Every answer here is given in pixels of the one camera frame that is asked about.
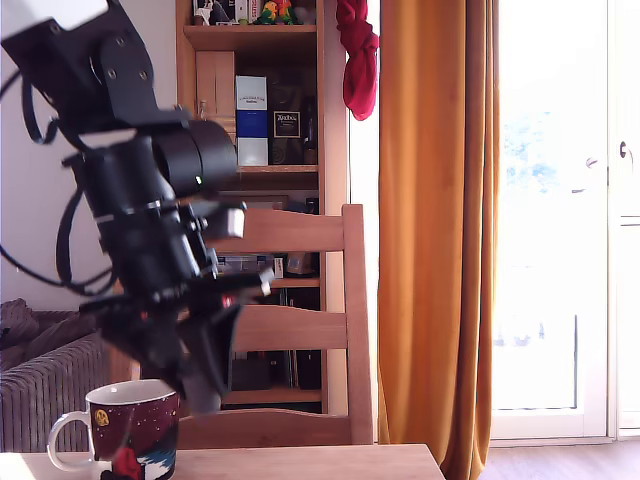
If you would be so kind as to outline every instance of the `red cloth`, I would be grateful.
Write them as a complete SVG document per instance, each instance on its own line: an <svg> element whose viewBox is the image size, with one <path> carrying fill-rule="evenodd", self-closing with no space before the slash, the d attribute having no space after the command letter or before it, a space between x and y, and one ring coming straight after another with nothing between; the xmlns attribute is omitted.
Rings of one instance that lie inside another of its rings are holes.
<svg viewBox="0 0 640 480"><path fill-rule="evenodd" d="M344 71L344 103L356 120L371 116L378 89L376 52L380 39L367 23L368 13L367 0L338 0L340 42L349 52Z"/></svg>

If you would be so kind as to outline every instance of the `robotic arm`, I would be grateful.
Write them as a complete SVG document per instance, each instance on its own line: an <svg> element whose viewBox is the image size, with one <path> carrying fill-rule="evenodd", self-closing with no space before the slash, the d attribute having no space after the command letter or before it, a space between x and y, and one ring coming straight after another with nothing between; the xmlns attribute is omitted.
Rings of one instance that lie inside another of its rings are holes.
<svg viewBox="0 0 640 480"><path fill-rule="evenodd" d="M71 221L85 195L112 261L109 285L118 279L124 294L81 310L95 313L102 336L145 375L178 391L193 412L216 410L230 389L242 296L268 294L273 274L218 278L204 238L241 237L245 206L178 200L215 193L235 175L233 144L216 123L158 108L151 60L118 0L2 3L10 24L2 47L22 76L32 139L46 144L59 130L78 150L63 161L77 190L58 234L60 284L90 295L86 282L73 282L69 262ZM33 87L58 113L45 138L35 124ZM135 137L106 148L90 148L81 138L123 129L135 129Z"/></svg>

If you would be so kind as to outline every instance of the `sofa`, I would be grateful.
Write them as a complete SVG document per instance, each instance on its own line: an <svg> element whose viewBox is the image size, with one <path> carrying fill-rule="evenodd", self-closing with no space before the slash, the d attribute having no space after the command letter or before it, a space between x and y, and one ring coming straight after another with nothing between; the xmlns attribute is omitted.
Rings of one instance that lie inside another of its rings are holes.
<svg viewBox="0 0 640 480"><path fill-rule="evenodd" d="M0 306L0 452L45 452L51 426L85 410L85 395L109 382L109 351L95 320L41 312L22 299ZM84 424L58 437L60 451L88 450Z"/></svg>

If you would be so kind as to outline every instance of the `bottle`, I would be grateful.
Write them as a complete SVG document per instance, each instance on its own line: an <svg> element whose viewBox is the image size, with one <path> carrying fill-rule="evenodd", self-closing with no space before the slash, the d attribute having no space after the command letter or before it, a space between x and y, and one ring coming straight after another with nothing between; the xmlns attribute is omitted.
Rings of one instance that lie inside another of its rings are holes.
<svg viewBox="0 0 640 480"><path fill-rule="evenodd" d="M315 97L306 97L303 107L304 144L302 146L305 165L318 164L318 111Z"/></svg>
<svg viewBox="0 0 640 480"><path fill-rule="evenodd" d="M198 120L208 120L207 119L207 101L200 100L198 102Z"/></svg>

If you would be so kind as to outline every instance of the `mug handle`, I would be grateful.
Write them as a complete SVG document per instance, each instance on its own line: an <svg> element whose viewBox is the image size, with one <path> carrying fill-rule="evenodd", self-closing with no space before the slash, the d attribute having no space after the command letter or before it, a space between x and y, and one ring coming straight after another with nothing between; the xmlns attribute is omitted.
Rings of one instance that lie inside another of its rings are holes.
<svg viewBox="0 0 640 480"><path fill-rule="evenodd" d="M58 439L58 434L62 430L67 423L71 423L74 421L83 422L89 431L91 431L91 417L89 412L71 412L65 413L62 415L56 423L53 424L51 428L51 433L49 434L49 441L47 442L47 453L49 454L49 459L51 463L53 463L60 470L65 472L78 472L80 470L86 470L91 467L93 464L93 459L91 456L86 460L82 460L81 462L69 463L64 462L58 457L58 450L56 449L56 440Z"/></svg>

